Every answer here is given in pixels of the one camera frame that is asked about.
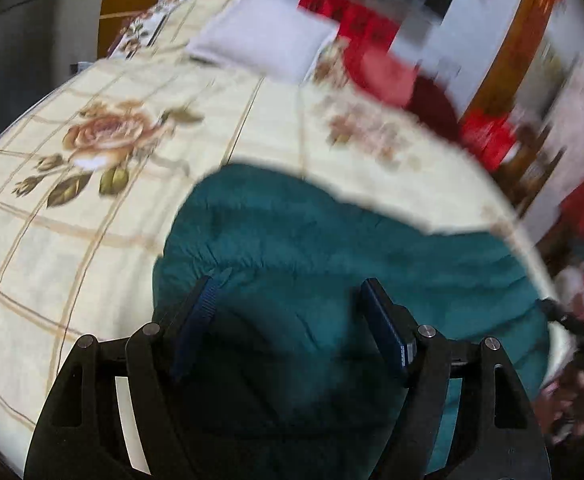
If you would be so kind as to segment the person's right hand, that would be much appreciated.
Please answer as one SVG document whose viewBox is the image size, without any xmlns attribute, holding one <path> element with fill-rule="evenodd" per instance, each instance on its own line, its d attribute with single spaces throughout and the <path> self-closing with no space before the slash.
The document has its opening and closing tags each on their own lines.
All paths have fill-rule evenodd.
<svg viewBox="0 0 584 480">
<path fill-rule="evenodd" d="M 584 437 L 584 372 L 565 368 L 541 390 L 532 407 L 551 444 Z"/>
</svg>

